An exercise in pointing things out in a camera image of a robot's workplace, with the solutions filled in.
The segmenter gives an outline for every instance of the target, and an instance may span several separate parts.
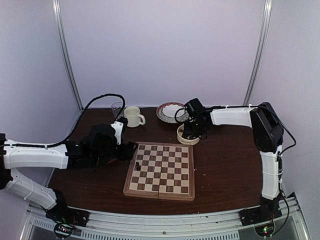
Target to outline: white mug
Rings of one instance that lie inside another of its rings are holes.
[[[128,119],[127,126],[129,128],[135,128],[139,125],[146,124],[145,116],[140,114],[140,109],[137,106],[128,106],[124,110],[124,117]]]

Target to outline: beige bowl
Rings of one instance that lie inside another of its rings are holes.
[[[180,130],[184,129],[184,125],[182,124],[181,126],[178,127],[178,129],[176,130],[176,138],[178,139],[178,141],[184,145],[196,145],[199,141],[200,138],[197,137],[195,139],[185,139],[182,137],[182,132],[180,132]]]

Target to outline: wooden table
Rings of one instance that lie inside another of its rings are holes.
[[[142,108],[146,124],[127,128],[125,141],[179,143],[177,124],[162,122],[156,108]],[[89,109],[72,140],[80,140],[92,125],[113,121],[109,109]],[[259,205],[262,162],[250,128],[213,126],[208,138],[193,146],[194,201],[173,201],[124,196],[129,162],[115,161],[98,168],[56,169],[50,188],[61,190],[69,206],[119,214],[196,214],[241,209]]]

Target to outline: wooden chessboard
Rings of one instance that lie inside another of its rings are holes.
[[[123,194],[154,199],[195,199],[194,154],[191,145],[138,142]]]

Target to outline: plate with red rim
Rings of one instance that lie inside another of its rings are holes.
[[[167,102],[159,106],[156,110],[157,117],[169,124],[178,124],[179,122],[184,122],[189,119],[189,115],[186,110],[180,110],[175,120],[175,114],[179,109],[182,109],[184,105],[178,102]]]

